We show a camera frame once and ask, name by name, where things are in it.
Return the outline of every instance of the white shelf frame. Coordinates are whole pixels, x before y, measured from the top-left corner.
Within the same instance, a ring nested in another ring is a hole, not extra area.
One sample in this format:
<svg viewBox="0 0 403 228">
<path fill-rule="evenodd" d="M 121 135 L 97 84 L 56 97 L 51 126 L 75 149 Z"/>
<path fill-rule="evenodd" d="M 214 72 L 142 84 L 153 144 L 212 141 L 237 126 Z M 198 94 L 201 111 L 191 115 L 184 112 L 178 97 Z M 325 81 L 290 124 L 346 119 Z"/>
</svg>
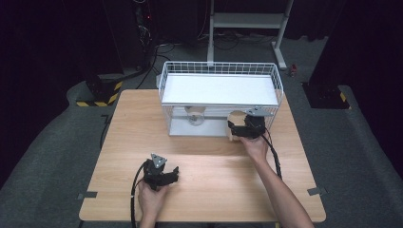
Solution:
<svg viewBox="0 0 403 228">
<path fill-rule="evenodd" d="M 207 50 L 207 64 L 214 63 L 214 28 L 278 29 L 278 39 L 272 42 L 272 48 L 278 61 L 279 69 L 286 69 L 279 46 L 290 17 L 294 0 L 289 0 L 284 13 L 222 13 L 214 12 L 214 0 L 211 0 L 210 30 Z"/>
</svg>

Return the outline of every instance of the yellow black tape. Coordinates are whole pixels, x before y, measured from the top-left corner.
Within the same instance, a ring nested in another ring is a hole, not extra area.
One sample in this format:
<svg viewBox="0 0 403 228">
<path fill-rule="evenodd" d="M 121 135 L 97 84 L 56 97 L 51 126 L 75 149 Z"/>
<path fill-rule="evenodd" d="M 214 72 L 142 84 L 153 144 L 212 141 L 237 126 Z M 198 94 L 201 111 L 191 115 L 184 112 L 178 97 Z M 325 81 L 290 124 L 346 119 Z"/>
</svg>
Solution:
<svg viewBox="0 0 403 228">
<path fill-rule="evenodd" d="M 115 85 L 113 89 L 113 93 L 106 101 L 77 101 L 76 104 L 78 106 L 109 106 L 115 103 L 116 99 L 118 98 L 119 90 L 122 87 L 123 82 L 119 82 Z"/>
<path fill-rule="evenodd" d="M 347 102 L 347 97 L 344 95 L 344 93 L 340 92 L 340 98 L 344 104 L 349 105 L 349 103 Z"/>
</svg>

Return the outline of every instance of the human hand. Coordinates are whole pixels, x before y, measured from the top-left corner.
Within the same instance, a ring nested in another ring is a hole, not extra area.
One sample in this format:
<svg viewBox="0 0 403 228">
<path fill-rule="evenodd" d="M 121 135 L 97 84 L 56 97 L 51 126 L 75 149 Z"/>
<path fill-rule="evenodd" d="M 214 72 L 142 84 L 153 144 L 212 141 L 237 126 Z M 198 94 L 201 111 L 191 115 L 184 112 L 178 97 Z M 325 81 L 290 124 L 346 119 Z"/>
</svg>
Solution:
<svg viewBox="0 0 403 228">
<path fill-rule="evenodd" d="M 269 135 L 265 132 L 263 136 L 267 139 Z M 266 161 L 268 144 L 262 137 L 253 140 L 240 137 L 240 141 L 253 162 Z"/>
<path fill-rule="evenodd" d="M 163 201 L 165 199 L 166 192 L 168 191 L 168 185 L 163 186 L 154 191 L 143 180 L 139 183 L 139 203 L 143 211 L 143 218 L 148 220 L 157 219 L 158 214 L 163 208 Z"/>
</svg>

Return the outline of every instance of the white wire basket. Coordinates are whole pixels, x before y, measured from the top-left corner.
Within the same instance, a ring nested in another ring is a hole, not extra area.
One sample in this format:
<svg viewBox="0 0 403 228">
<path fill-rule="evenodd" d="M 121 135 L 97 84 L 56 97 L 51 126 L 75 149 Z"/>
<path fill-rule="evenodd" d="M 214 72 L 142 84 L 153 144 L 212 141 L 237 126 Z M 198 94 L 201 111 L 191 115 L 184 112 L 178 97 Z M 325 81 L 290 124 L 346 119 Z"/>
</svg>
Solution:
<svg viewBox="0 0 403 228">
<path fill-rule="evenodd" d="M 170 61 L 159 94 L 168 135 L 225 137 L 235 110 L 265 110 L 270 129 L 284 92 L 275 64 Z"/>
</svg>

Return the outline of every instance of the gray floor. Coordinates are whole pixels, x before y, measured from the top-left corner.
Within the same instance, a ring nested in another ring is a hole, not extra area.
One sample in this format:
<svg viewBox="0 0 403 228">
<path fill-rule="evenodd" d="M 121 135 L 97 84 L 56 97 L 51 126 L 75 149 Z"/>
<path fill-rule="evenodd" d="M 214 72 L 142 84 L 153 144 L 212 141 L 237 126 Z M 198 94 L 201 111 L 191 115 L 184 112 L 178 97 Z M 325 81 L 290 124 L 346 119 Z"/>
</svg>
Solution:
<svg viewBox="0 0 403 228">
<path fill-rule="evenodd" d="M 218 41 L 215 61 L 275 62 L 269 40 L 241 39 L 229 50 L 221 48 L 235 42 Z M 305 97 L 301 82 L 309 80 L 325 43 L 302 38 L 281 44 L 287 64 L 296 64 L 298 70 L 296 77 L 280 73 L 284 90 L 317 185 L 328 191 L 321 196 L 327 218 L 316 227 L 403 227 L 402 179 L 379 147 L 351 89 L 340 87 L 352 107 L 346 110 L 312 109 Z M 206 59 L 205 43 L 163 46 L 159 52 L 174 61 Z M 165 60 L 157 59 L 157 70 L 162 70 Z M 152 71 L 141 88 L 155 88 L 156 73 Z M 124 81 L 122 89 L 137 87 L 142 78 Z M 77 197 L 85 193 L 100 153 L 102 115 L 111 116 L 115 108 L 76 106 L 83 89 L 80 83 L 67 93 L 70 107 L 38 135 L 1 189 L 1 228 L 79 227 L 82 201 Z M 82 227 L 130 224 L 86 221 Z"/>
</svg>

